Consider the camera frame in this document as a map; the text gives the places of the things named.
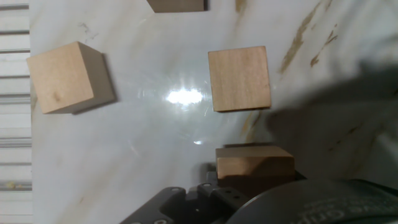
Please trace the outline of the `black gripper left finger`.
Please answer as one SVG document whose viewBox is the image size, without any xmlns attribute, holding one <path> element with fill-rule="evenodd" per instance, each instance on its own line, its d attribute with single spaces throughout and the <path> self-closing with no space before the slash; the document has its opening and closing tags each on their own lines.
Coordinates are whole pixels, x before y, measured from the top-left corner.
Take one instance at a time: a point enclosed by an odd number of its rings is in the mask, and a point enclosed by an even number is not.
<svg viewBox="0 0 398 224">
<path fill-rule="evenodd" d="M 216 172 L 185 190 L 167 187 L 124 219 L 121 224 L 226 223 L 249 198 L 231 187 L 220 187 Z"/>
</svg>

